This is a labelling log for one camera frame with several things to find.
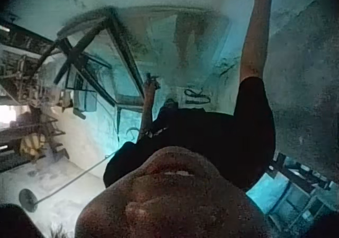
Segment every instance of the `cable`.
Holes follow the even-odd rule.
[[[203,90],[201,90],[199,93],[191,90],[191,89],[186,89],[184,91],[184,94],[190,98],[195,98],[195,99],[201,99],[202,101],[197,101],[197,100],[186,100],[186,104],[209,104],[211,102],[211,99],[209,96],[202,94]]]

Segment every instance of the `concrete floor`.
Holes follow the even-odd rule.
[[[44,198],[83,172],[67,159],[54,163],[45,157],[35,165],[29,163],[0,174],[0,203],[20,205],[19,192],[33,191],[37,199]],[[59,226],[74,235],[76,220],[82,209],[104,190],[102,179],[86,174],[54,196],[38,204],[34,213],[28,213],[38,229],[50,237],[50,230]]]

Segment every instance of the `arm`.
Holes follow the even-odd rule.
[[[145,101],[142,109],[141,125],[139,130],[138,141],[145,136],[151,129],[153,123],[152,108],[154,105],[155,91],[159,89],[159,84],[155,78],[148,75],[145,83]]]
[[[254,0],[240,62],[240,82],[251,76],[263,77],[269,41],[270,15],[271,0]]]

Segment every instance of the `person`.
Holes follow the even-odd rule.
[[[233,116],[166,101],[152,122],[157,83],[145,85],[139,138],[107,164],[106,189],[81,212],[75,237],[269,237],[246,196],[275,150],[262,81],[271,0],[255,0]]]

